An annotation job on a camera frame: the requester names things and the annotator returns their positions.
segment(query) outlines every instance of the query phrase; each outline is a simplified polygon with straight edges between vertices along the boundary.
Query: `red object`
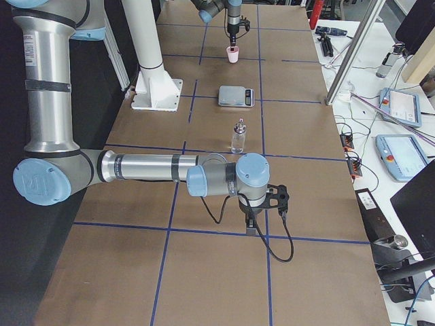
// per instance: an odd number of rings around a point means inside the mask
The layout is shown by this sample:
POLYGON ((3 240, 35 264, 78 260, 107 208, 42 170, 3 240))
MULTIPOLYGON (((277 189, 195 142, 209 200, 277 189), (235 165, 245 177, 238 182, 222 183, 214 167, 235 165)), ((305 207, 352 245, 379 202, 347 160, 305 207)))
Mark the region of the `red object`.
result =
POLYGON ((310 29, 313 30, 315 28, 315 25, 317 24, 317 21, 319 20, 320 12, 322 7, 324 6, 325 0, 315 0, 314 6, 313 6, 313 12, 311 13, 310 17, 310 29))

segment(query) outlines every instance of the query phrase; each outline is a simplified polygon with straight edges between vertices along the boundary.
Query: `light blue cap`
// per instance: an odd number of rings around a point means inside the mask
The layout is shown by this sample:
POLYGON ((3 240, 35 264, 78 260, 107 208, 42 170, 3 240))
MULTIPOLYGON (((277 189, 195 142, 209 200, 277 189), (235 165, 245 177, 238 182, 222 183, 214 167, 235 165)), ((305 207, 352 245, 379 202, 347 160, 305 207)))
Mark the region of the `light blue cap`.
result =
POLYGON ((242 5, 242 0, 228 0, 228 3, 234 7, 242 5))
POLYGON ((78 30, 71 36, 77 41, 102 41, 106 36, 106 28, 78 30))
POLYGON ((207 195, 207 178, 201 165, 188 169, 186 183, 188 184, 188 191, 191 196, 205 197, 207 195))
POLYGON ((9 4, 17 8, 34 8, 38 5, 43 5, 48 0, 6 0, 9 4))
POLYGON ((211 20, 213 19, 213 17, 211 16, 211 14, 209 14, 208 12, 206 12, 205 10, 200 10, 198 12, 199 17, 203 20, 203 22, 205 24, 208 24, 209 22, 211 22, 211 20))
POLYGON ((53 205, 71 195, 71 184, 60 168, 37 158, 27 158, 18 164, 14 185, 21 196, 36 205, 53 205))
POLYGON ((236 164, 237 177, 250 187, 264 187, 271 177, 269 163, 257 153, 248 153, 239 158, 236 164))

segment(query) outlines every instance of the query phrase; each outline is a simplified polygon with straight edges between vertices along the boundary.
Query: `blue wire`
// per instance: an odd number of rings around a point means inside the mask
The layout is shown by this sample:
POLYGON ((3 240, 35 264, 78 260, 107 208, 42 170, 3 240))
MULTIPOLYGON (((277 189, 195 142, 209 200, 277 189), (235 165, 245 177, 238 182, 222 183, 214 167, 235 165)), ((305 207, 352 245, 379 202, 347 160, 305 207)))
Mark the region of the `blue wire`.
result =
POLYGON ((414 297, 413 303, 411 304, 411 307, 410 307, 409 310, 408 310, 408 314, 407 314, 407 316, 406 316, 406 320, 405 320, 405 325, 408 324, 409 317, 411 316, 411 312, 413 311, 413 308, 414 308, 415 302, 417 301, 417 298, 418 298, 418 296, 419 296, 419 294, 420 294, 421 289, 423 288, 423 286, 424 286, 427 282, 429 282, 429 280, 433 279, 434 277, 435 277, 435 275, 432 275, 431 277, 428 277, 428 278, 425 279, 424 282, 422 282, 422 284, 420 285, 419 289, 417 290, 417 292, 416 292, 416 294, 415 294, 415 297, 414 297))

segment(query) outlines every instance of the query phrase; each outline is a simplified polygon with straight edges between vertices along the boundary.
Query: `white table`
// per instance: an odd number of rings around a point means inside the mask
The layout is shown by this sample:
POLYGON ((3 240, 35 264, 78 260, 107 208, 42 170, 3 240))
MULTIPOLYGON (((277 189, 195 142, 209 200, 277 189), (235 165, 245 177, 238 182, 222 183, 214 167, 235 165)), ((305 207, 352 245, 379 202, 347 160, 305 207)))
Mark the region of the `white table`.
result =
MULTIPOLYGON (((336 27, 339 29, 344 29, 348 33, 348 36, 353 37, 355 35, 356 29, 359 25, 359 22, 345 22, 345 21, 335 21, 335 20, 320 20, 317 25, 319 26, 328 26, 328 27, 336 27)), ((315 46, 317 50, 317 55, 319 57, 319 61, 321 64, 328 64, 332 58, 324 57, 321 52, 320 42, 317 40, 319 35, 314 34, 313 38, 315 40, 315 46)), ((332 45, 335 47, 334 55, 338 54, 349 42, 350 38, 348 37, 331 37, 332 45)), ((375 73, 377 71, 376 67, 378 67, 385 55, 390 51, 391 47, 394 44, 394 40, 388 33, 383 23, 377 22, 372 27, 367 40, 364 42, 360 53, 358 54, 357 59, 355 60, 353 66, 350 71, 347 81, 349 84, 343 86, 343 99, 346 99, 348 92, 346 90, 352 90, 356 94, 365 97, 374 97, 379 95, 380 90, 385 87, 394 87, 393 80, 397 76, 400 67, 404 64, 404 59, 400 58, 394 67, 389 72, 388 76, 385 79, 381 79, 376 77, 375 73)), ((327 69, 325 67, 322 68, 324 79, 326 83, 326 87, 329 89, 336 72, 338 71, 339 65, 341 64, 343 57, 338 57, 333 66, 336 66, 335 69, 327 69)), ((403 79, 399 77, 397 82, 397 89, 401 88, 409 88, 412 86, 416 86, 414 88, 410 88, 409 92, 414 92, 419 95, 420 105, 422 112, 435 113, 434 108, 431 106, 429 100, 423 93, 423 90, 415 84, 406 84, 403 82, 403 79)), ((371 103, 378 105, 379 97, 369 100, 371 103)), ((350 103, 346 103, 341 99, 337 99, 333 104, 334 114, 336 115, 336 122, 345 122, 350 125, 352 131, 354 133, 361 132, 366 134, 368 129, 363 127, 361 124, 353 121, 351 118, 353 117, 358 122, 370 126, 372 123, 371 133, 367 139, 365 149, 364 143, 367 137, 361 134, 355 134, 353 138, 353 144, 355 146, 355 152, 359 155, 363 156, 363 164, 367 165, 379 178, 379 186, 372 193, 375 200, 377 201, 379 207, 383 211, 383 214, 386 216, 387 220, 393 227, 394 231, 397 234, 401 234, 406 236, 409 239, 408 234, 404 230, 402 224, 400 223, 399 218, 397 217, 396 212, 394 211, 391 202, 389 199, 400 189, 403 187, 405 183, 395 181, 387 172, 385 165, 379 158, 379 154, 377 153, 375 146, 375 137, 378 134, 409 134, 409 132, 401 126, 397 126, 393 123, 386 122, 382 120, 381 117, 375 117, 374 109, 369 106, 361 103, 357 99, 351 99, 350 103)), ((421 131, 435 134, 435 117, 430 115, 424 115, 422 117, 423 126, 420 128, 421 131)), ((343 125, 338 124, 338 131, 340 132, 343 128, 343 125)), ((344 127, 343 132, 349 131, 348 127, 344 127)), ((427 144, 421 139, 417 139, 419 144, 422 146, 425 154, 427 156, 435 155, 435 147, 427 144)), ((355 190, 368 188, 370 190, 374 189, 377 180, 376 177, 364 167, 362 168, 363 177, 357 178, 353 184, 355 190)), ((410 242, 408 248, 411 253, 417 253, 418 250, 415 248, 415 245, 410 242)), ((393 303, 388 294, 384 293, 385 304, 387 306, 387 311, 389 314, 390 321, 392 323, 404 323, 407 310, 405 307, 409 307, 411 305, 411 301, 402 302, 399 304, 393 303)), ((409 324, 416 325, 417 320, 425 320, 435 323, 435 297, 432 296, 432 301, 426 302, 417 302, 415 304, 416 312, 411 314, 409 319, 409 324)))

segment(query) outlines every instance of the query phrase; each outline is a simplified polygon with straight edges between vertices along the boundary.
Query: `white cup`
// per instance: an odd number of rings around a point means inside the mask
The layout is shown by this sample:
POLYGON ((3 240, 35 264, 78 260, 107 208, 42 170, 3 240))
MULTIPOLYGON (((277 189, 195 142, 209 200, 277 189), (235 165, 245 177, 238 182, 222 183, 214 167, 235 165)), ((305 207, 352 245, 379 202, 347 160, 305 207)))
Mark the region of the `white cup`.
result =
POLYGON ((239 47, 233 46, 232 50, 231 47, 228 46, 226 48, 226 53, 228 55, 228 59, 231 63, 236 63, 239 60, 239 47))

